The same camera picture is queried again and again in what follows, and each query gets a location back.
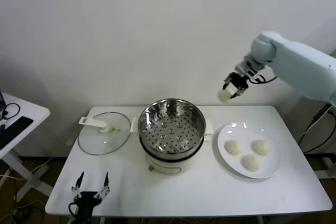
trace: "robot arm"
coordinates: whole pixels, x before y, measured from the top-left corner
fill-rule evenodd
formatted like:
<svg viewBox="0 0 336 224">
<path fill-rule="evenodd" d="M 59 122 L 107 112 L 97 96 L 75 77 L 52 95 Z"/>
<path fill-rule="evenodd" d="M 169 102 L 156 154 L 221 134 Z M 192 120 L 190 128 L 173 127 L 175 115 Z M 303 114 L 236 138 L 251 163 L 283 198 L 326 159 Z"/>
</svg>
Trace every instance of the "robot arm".
<svg viewBox="0 0 336 224">
<path fill-rule="evenodd" d="M 218 98 L 224 102 L 242 95 L 247 81 L 258 81 L 258 73 L 265 66 L 305 97 L 336 106 L 336 59 L 272 31 L 254 39 L 250 53 L 225 79 Z"/>
</svg>

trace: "white plate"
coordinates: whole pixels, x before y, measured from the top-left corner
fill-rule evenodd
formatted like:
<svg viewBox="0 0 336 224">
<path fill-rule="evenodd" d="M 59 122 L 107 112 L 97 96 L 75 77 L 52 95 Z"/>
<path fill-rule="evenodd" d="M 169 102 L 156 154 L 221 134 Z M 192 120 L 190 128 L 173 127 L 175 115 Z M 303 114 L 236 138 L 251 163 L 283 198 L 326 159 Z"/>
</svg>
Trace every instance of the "white plate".
<svg viewBox="0 0 336 224">
<path fill-rule="evenodd" d="M 225 149 L 229 140 L 239 141 L 244 150 L 239 155 L 232 155 Z M 271 146 L 271 153 L 261 156 L 253 150 L 252 144 L 256 140 L 266 140 Z M 231 123 L 225 125 L 218 135 L 218 149 L 225 162 L 235 171 L 250 178 L 269 178 L 280 166 L 280 152 L 273 139 L 264 129 L 254 126 L 251 123 Z M 256 155 L 261 163 L 261 168 L 252 172 L 244 167 L 243 158 L 248 154 Z"/>
</svg>

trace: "wooden floor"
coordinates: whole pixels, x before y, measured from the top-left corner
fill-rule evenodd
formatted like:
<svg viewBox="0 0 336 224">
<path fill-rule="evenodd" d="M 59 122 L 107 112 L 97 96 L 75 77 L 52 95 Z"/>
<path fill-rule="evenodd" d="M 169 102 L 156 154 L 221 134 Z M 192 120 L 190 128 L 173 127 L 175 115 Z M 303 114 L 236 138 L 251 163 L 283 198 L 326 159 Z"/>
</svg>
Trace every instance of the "wooden floor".
<svg viewBox="0 0 336 224">
<path fill-rule="evenodd" d="M 24 161 L 25 167 L 32 170 L 36 166 L 42 164 L 44 161 L 41 160 L 26 160 Z M 324 164 L 322 161 L 320 161 L 317 158 L 311 159 L 309 158 L 309 162 L 312 165 L 313 169 L 325 169 Z M 42 180 L 50 185 L 54 185 L 57 177 L 62 170 L 62 167 L 64 165 L 64 161 L 50 161 L 49 163 L 50 169 L 47 171 L 47 173 L 42 177 Z M 4 174 L 7 170 L 7 166 L 0 161 L 0 174 Z M 22 185 L 25 183 L 24 180 L 16 180 L 16 186 L 17 190 L 19 190 Z M 331 198 L 333 204 L 336 204 L 336 181 L 333 179 L 326 179 L 322 180 L 322 185 L 327 191 L 329 197 Z M 15 195 L 15 186 L 14 186 L 14 180 L 8 179 L 5 184 L 0 189 L 0 224 L 8 224 L 10 223 L 10 220 L 7 219 L 4 222 L 2 222 L 2 216 L 5 216 L 6 214 L 10 213 L 14 207 L 14 201 L 13 197 Z M 47 196 L 43 195 L 42 193 L 36 191 L 36 190 L 30 190 L 29 193 L 25 196 L 25 198 L 20 202 L 20 204 L 26 204 L 29 202 L 32 202 L 34 200 L 40 200 L 44 203 L 47 202 Z M 35 203 L 35 207 L 40 208 L 44 212 L 44 206 L 40 203 Z M 264 217 L 264 221 L 267 222 L 274 218 L 274 216 L 271 217 Z M 44 213 L 44 219 L 43 224 L 67 224 L 68 223 L 67 217 L 58 217 L 58 216 L 51 216 L 46 213 Z M 198 218 L 196 219 L 144 219 L 142 224 L 209 224 L 212 222 L 213 219 L 211 218 Z M 41 221 L 41 213 L 33 209 L 33 212 L 29 219 L 27 219 L 26 224 L 39 224 Z M 92 220 L 94 224 L 99 223 L 98 218 L 94 218 Z M 109 223 L 124 223 L 124 224 L 140 224 L 141 219 L 106 219 L 106 224 Z M 256 217 L 236 217 L 236 218 L 218 218 L 215 221 L 215 224 L 257 224 L 257 218 Z M 336 223 L 336 208 L 332 209 L 328 212 L 322 212 L 322 213 L 315 213 L 315 214 L 305 214 L 303 216 L 300 216 L 299 218 L 295 219 L 291 222 L 291 224 L 300 224 L 300 223 L 315 223 L 315 224 L 334 224 Z"/>
</svg>

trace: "lid handle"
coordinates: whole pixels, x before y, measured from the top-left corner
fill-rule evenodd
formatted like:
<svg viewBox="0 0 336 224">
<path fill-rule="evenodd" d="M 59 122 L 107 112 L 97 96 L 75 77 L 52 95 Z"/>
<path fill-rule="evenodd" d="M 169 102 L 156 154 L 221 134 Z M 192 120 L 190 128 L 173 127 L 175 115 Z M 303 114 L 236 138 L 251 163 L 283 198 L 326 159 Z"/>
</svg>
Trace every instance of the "lid handle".
<svg viewBox="0 0 336 224">
<path fill-rule="evenodd" d="M 108 130 L 110 129 L 110 127 L 107 125 L 106 122 L 93 119 L 93 118 L 87 118 L 86 116 L 82 116 L 78 123 L 81 125 L 98 127 L 100 128 L 99 131 L 102 133 L 108 132 Z"/>
</svg>

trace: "dough ball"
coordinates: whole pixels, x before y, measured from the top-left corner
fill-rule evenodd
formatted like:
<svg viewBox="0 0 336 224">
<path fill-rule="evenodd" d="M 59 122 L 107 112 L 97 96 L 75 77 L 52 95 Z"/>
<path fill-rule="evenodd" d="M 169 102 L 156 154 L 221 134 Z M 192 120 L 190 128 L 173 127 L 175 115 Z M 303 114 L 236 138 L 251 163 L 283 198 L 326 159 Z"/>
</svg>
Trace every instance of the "dough ball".
<svg viewBox="0 0 336 224">
<path fill-rule="evenodd" d="M 232 155 L 239 155 L 243 152 L 243 146 L 237 140 L 227 141 L 225 149 Z"/>
<path fill-rule="evenodd" d="M 254 154 L 248 154 L 243 158 L 243 164 L 244 166 L 252 171 L 256 172 L 260 169 L 260 160 L 258 157 L 256 157 Z"/>
<path fill-rule="evenodd" d="M 254 141 L 253 149 L 256 151 L 256 153 L 262 156 L 268 155 L 271 152 L 271 146 L 265 140 Z"/>
<path fill-rule="evenodd" d="M 232 94 L 228 90 L 219 90 L 219 92 L 217 93 L 217 97 L 222 103 L 230 100 L 231 96 Z"/>
</svg>

